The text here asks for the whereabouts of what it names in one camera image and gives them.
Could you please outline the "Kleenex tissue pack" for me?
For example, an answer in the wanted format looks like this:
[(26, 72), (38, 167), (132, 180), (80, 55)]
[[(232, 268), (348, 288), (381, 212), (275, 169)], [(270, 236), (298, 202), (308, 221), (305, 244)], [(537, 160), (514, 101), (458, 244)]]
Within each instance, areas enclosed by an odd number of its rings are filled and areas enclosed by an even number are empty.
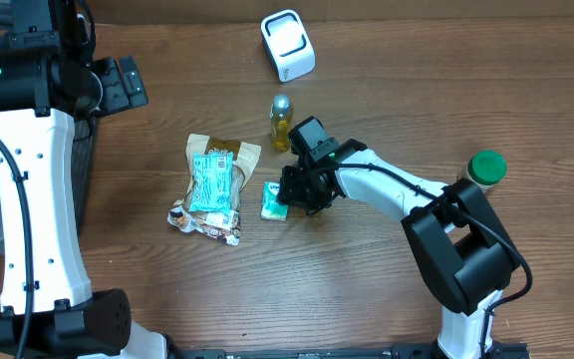
[(267, 181), (264, 184), (260, 216), (265, 220), (285, 221), (289, 206), (278, 201), (280, 184)]

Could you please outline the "yellow liquid bottle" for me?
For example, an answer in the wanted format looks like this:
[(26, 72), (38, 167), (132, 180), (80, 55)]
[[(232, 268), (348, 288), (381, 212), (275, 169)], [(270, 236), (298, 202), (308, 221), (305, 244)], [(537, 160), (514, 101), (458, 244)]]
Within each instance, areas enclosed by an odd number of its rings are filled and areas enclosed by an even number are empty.
[(291, 148), (288, 133), (293, 119), (293, 105), (285, 94), (274, 97), (270, 108), (271, 144), (278, 152), (287, 152)]

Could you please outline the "brown teal snack bag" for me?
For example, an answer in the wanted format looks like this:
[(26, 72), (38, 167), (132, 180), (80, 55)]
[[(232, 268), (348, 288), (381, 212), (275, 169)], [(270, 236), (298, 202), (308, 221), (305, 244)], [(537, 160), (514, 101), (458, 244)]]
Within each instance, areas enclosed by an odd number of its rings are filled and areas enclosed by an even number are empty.
[(241, 237), (240, 198), (260, 160), (258, 145), (191, 134), (185, 148), (190, 180), (167, 222), (236, 246)]

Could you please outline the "green lid jar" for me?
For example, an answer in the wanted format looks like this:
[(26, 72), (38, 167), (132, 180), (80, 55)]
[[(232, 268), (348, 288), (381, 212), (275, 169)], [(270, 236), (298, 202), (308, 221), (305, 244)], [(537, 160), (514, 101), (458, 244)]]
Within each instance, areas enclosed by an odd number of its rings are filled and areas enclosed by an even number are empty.
[(504, 157), (492, 150), (484, 150), (472, 156), (460, 170), (457, 178), (474, 182), (483, 192), (489, 191), (505, 177), (507, 164)]

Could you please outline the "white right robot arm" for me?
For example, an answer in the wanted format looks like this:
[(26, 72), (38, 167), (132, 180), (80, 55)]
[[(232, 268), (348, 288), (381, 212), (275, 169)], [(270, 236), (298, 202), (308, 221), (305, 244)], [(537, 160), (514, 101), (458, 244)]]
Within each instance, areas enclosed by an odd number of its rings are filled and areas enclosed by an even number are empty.
[(442, 306), (433, 358), (523, 358), (490, 328), (512, 273), (525, 264), (482, 190), (468, 179), (446, 185), (417, 178), (349, 140), (294, 140), (298, 163), (282, 171), (280, 202), (313, 215), (338, 196), (362, 201), (399, 222), (421, 277)]

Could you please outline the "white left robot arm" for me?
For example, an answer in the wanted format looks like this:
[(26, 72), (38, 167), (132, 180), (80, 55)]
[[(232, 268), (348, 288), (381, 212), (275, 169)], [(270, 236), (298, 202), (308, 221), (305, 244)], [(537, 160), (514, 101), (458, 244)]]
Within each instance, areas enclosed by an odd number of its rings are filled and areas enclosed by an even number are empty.
[(94, 291), (72, 185), (78, 122), (148, 102), (135, 61), (96, 59), (84, 1), (15, 1), (0, 49), (0, 353), (17, 358), (170, 358), (132, 318), (126, 293)]

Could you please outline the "white barcode scanner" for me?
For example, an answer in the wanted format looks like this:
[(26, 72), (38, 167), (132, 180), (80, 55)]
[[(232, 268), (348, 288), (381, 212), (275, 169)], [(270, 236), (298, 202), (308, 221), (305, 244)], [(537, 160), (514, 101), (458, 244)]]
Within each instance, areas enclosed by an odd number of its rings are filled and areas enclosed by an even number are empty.
[(316, 65), (313, 45), (299, 14), (285, 9), (260, 24), (263, 46), (278, 80), (287, 83), (311, 73)]

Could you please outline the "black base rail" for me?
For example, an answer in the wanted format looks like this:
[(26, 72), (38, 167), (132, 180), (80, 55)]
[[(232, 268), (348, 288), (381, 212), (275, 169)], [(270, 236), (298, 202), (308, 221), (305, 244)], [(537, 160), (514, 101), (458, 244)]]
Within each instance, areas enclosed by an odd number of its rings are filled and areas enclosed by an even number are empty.
[(227, 352), (223, 349), (180, 350), (173, 348), (171, 359), (437, 359), (446, 355), (433, 344), (394, 344), (385, 348), (348, 348), (301, 351)]

